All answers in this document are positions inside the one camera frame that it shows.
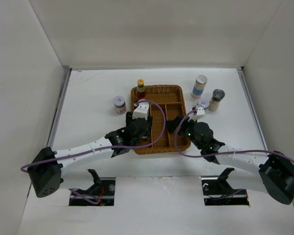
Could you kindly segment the red sauce bottle yellow cap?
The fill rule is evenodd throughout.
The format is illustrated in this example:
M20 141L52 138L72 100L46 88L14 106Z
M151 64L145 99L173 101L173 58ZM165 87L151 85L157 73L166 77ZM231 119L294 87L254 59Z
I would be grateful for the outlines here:
M143 79L139 79L137 81L136 97L138 100L140 100L140 99L144 99L145 96L146 96L145 82Z

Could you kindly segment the grey lid salt grinder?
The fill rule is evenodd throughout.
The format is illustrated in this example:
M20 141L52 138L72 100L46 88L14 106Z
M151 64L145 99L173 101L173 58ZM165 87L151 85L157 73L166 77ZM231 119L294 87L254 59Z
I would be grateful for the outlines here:
M223 90L215 89L209 101L208 110L211 112L215 112L218 109L220 102L223 100L224 97L225 97L225 92Z

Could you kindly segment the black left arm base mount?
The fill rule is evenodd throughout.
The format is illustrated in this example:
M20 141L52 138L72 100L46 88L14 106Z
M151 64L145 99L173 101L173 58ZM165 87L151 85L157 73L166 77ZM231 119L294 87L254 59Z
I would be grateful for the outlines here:
M114 206L116 178L100 178L93 169L88 170L93 178L91 186L86 189L73 189L69 206Z

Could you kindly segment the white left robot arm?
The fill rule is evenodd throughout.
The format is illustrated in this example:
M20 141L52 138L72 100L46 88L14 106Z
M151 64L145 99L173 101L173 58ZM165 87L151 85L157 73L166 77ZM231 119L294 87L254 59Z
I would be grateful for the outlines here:
M152 116L128 118L125 127L91 143L57 151L50 147L41 149L27 167L36 196L43 198L56 192L73 168L128 153L142 139L150 137L151 126Z

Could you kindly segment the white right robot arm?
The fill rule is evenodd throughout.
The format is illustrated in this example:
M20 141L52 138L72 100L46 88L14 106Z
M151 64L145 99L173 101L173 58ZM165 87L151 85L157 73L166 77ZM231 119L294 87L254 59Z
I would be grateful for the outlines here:
M200 151L198 158L217 165L228 165L254 174L260 179L257 191L266 192L281 204L294 199L294 159L277 151L238 150L214 138L205 122L177 116L166 124L174 136L187 137Z

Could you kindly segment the small jar red label lid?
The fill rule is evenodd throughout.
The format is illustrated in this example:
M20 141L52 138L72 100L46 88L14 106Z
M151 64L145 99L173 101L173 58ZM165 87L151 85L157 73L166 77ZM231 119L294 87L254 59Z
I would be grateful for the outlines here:
M114 97L113 104L114 104L115 111L117 112L117 114L121 115L126 112L126 103L125 103L125 99L123 96L119 95L119 96Z

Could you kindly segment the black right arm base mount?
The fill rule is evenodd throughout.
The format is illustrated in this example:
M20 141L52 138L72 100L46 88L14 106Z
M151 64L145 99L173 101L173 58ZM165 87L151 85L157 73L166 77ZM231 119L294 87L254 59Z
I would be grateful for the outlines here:
M206 206L249 206L245 189L234 189L227 182L234 168L226 168L219 176L201 178L204 204Z

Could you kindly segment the brown wicker divided basket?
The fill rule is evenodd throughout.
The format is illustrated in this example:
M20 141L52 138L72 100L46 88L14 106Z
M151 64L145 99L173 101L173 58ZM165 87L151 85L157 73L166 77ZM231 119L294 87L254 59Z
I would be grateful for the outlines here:
M158 142L146 148L135 149L138 155L157 154L175 152L174 134L170 134L165 128L163 130L164 119L174 120L177 116L185 116L186 108L182 88L178 85L150 85L145 86L145 99L157 103L149 105L149 114L153 117L151 136L148 141L140 141L139 145L145 145L160 138Z

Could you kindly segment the silver lid blue label bottle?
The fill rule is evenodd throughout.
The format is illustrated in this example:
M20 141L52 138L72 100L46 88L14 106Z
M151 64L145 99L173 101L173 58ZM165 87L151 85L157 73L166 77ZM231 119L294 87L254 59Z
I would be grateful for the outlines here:
M204 75L197 76L192 90L192 98L200 99L207 83L207 77Z

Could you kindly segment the metal table edge rail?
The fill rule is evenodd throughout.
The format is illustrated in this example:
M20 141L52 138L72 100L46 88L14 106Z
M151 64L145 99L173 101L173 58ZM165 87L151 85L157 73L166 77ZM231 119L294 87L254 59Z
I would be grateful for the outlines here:
M66 95L66 91L68 87L68 82L72 73L72 68L70 66L65 65L62 68L64 70L64 75L62 78L61 87L57 97L57 103L53 112L52 122L51 122L50 129L47 135L47 141L45 144L43 144L43 147L53 146L57 126L60 120L60 115L61 115L61 111L62 111L62 107L63 107L63 103L64 103L64 99L65 99L65 95Z

